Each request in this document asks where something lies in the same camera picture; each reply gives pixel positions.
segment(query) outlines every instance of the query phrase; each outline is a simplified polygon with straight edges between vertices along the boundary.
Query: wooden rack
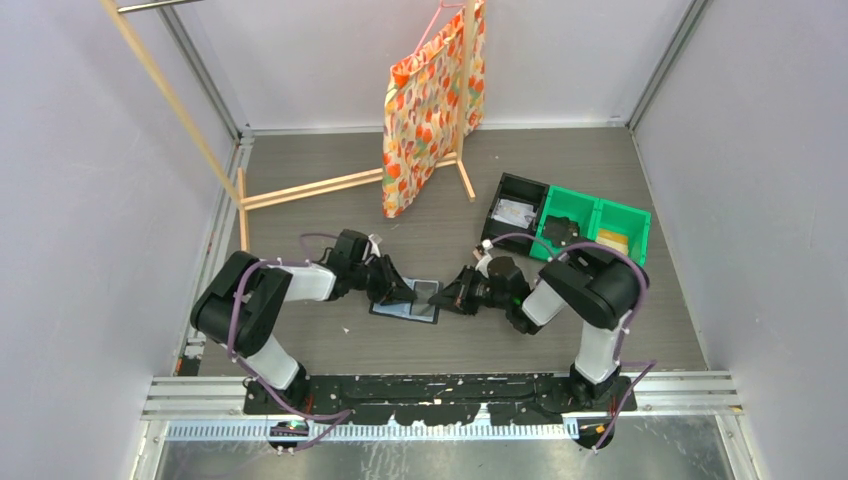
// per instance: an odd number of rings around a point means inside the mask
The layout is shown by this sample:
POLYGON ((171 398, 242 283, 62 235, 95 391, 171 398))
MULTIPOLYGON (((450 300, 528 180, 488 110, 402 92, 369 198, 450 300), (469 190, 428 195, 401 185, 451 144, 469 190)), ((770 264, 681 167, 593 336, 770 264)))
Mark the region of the wooden rack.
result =
MULTIPOLYGON (((136 57, 138 57, 139 62, 141 62, 148 75, 150 75, 150 78, 153 80, 153 83, 156 84, 156 86, 162 92, 162 95, 165 97, 165 100, 168 101, 168 104, 171 106, 171 109, 174 110, 174 113, 177 115, 177 118, 180 120, 180 123, 182 123, 189 136, 191 136, 192 141, 197 146, 198 150, 200 150, 200 153, 203 155, 204 159, 206 160, 206 163, 208 163, 209 167, 212 168, 212 171, 215 173, 215 176, 218 178, 218 181, 221 182, 221 185, 224 187, 224 190, 226 190, 227 194, 230 196, 230 198, 232 198, 233 203, 237 206, 239 212, 239 236, 241 239, 242 250, 250 250, 250 236, 247 218, 247 212, 249 212, 250 210, 256 210, 258 208, 264 208, 269 207, 271 205, 291 202, 293 200, 299 200, 301 198, 307 198, 315 195, 322 195, 325 193, 335 192, 338 190, 344 190, 346 188, 365 185, 367 183, 376 183, 382 180, 383 169, 375 168, 373 170, 366 170, 364 172, 354 173, 352 175, 345 175, 342 177, 331 178, 329 180, 322 180, 320 182, 308 183, 297 187, 285 188, 276 192, 248 196, 247 185, 245 183, 245 174, 243 169, 239 168, 236 178, 237 186, 233 185, 233 183, 227 177, 227 174, 224 173, 223 168, 221 168, 221 162, 212 152, 212 149, 209 146, 209 142, 206 141, 206 138, 200 132, 200 129, 194 122, 194 119, 192 119, 191 115, 189 115, 188 113, 188 110, 186 110, 185 106, 180 101, 179 97, 174 91, 173 86, 168 82, 167 78, 165 78, 165 74, 159 68, 159 65, 156 63, 156 61, 153 59, 153 56, 150 54, 150 51, 147 49, 147 47, 145 47, 144 43, 141 41, 141 38, 138 36, 138 33, 135 31, 135 29, 125 16, 126 14, 132 12, 140 12, 165 6, 173 6, 181 3, 193 3, 198 1, 201 0, 161 0, 158 2, 132 5, 127 7, 119 7, 117 3, 115 3, 115 0, 100 0, 100 3, 106 9, 106 12, 109 14, 109 17, 112 19, 112 22, 121 32, 121 35, 123 35, 124 40, 126 40, 127 44, 135 53, 136 57)), ((475 2, 476 0, 466 0, 465 2, 463 24, 466 26, 474 24, 475 2)), ((471 48, 473 45, 473 38, 474 35, 463 35, 461 72, 462 78, 460 81, 460 85, 462 86, 468 85, 468 79, 471 75, 471 48)), ((458 112, 455 117, 456 125, 454 127, 456 128, 457 138, 456 148, 454 152, 449 153, 443 159, 439 160, 436 163, 436 168, 447 167, 449 165, 456 165, 457 171, 459 172, 459 177, 462 181, 463 186, 465 187, 465 193, 468 195, 469 201, 473 202, 476 199, 476 195, 474 193, 474 188, 471 186, 471 180, 468 178, 468 173, 465 171, 465 164, 463 163, 462 157, 463 146, 465 143, 464 127, 467 106, 468 88, 460 88, 458 112)))

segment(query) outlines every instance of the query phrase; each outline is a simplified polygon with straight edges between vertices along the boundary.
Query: orange patterned fabric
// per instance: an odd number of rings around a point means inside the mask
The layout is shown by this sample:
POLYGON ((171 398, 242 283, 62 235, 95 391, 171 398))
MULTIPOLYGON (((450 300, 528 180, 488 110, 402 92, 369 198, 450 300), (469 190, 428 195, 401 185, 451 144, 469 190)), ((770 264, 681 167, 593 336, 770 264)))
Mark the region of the orange patterned fabric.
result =
POLYGON ((474 9, 476 39, 468 85, 462 76, 462 11, 420 50, 391 68, 383 125, 383 214, 407 208, 432 175, 436 162, 454 151, 460 87, 468 88, 465 134, 483 118, 485 0, 474 9))

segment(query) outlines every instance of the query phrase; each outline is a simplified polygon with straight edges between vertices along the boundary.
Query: smartphone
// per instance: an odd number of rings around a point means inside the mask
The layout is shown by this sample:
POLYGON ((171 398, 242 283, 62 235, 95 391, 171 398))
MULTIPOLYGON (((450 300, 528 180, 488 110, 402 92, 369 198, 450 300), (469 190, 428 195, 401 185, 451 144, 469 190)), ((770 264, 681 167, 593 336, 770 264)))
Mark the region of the smartphone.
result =
POLYGON ((430 297, 439 293, 439 282, 431 280, 416 280, 412 286, 415 291, 415 301, 412 302, 409 313, 417 317, 429 317, 433 315, 436 307, 427 303, 430 297))

